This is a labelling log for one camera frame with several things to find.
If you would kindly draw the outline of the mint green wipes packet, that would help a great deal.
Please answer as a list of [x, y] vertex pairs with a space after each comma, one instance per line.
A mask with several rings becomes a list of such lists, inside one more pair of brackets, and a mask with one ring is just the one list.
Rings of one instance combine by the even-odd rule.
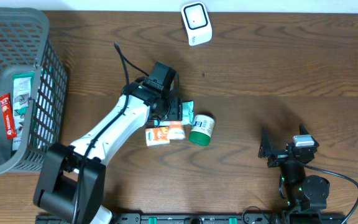
[[[194, 120], [194, 101], [186, 101], [182, 103], [182, 112], [183, 112], [183, 116], [182, 116], [182, 120], [181, 120], [181, 124], [186, 126], [186, 125], [191, 125], [193, 124], [193, 120]], [[159, 126], [170, 126], [173, 123], [179, 123], [179, 121], [154, 121], [154, 126], [155, 127], [159, 127]]]

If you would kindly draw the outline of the orange white box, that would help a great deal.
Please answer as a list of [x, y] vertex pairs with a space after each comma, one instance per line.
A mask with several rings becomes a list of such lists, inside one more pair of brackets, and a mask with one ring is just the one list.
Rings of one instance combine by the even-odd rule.
[[185, 130], [181, 121], [171, 121], [168, 130], [169, 140], [185, 139]]

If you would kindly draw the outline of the orange small box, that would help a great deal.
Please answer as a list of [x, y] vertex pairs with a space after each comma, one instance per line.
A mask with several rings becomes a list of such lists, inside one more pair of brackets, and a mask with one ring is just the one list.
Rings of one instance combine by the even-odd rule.
[[168, 137], [169, 127], [147, 128], [145, 130], [145, 140], [147, 146], [159, 146], [170, 144]]

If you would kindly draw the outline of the green-lidded white jar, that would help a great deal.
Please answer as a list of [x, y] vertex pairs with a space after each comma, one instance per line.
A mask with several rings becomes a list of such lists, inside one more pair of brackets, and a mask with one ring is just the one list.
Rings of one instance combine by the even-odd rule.
[[215, 120], [205, 114], [194, 117], [191, 127], [189, 141], [199, 146], [208, 146], [211, 141]]

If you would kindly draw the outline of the green white sponge package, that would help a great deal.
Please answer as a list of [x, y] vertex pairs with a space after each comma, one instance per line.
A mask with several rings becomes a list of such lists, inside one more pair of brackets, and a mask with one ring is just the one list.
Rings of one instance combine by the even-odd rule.
[[21, 144], [26, 110], [32, 91], [35, 72], [14, 75], [13, 78], [13, 118], [17, 137], [12, 140], [12, 152], [16, 152]]

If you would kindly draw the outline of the red sachet packet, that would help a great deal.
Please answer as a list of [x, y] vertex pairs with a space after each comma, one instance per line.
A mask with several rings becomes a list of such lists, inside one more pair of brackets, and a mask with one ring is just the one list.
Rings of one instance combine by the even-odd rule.
[[11, 99], [9, 93], [0, 96], [0, 104], [1, 104], [4, 125], [6, 129], [6, 137], [7, 139], [14, 139], [17, 137], [17, 133], [15, 129], [15, 122], [13, 118]]

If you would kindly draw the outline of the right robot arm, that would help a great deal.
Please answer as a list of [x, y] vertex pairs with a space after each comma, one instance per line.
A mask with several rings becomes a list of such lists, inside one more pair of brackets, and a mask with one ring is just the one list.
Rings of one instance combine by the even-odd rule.
[[285, 149], [274, 149], [268, 132], [262, 129], [259, 158], [267, 159], [269, 168], [280, 169], [279, 191], [288, 208], [270, 217], [270, 223], [322, 223], [321, 211], [327, 207], [330, 183], [318, 175], [306, 175], [306, 164], [314, 159], [318, 142], [303, 125]]

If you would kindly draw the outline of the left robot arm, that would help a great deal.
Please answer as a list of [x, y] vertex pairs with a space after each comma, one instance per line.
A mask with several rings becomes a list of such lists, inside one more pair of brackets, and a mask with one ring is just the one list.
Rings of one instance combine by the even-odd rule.
[[33, 203], [68, 223], [110, 223], [102, 205], [106, 167], [121, 146], [151, 121], [182, 119], [175, 94], [179, 74], [157, 62], [150, 75], [126, 85], [116, 106], [70, 145], [52, 144], [45, 156]]

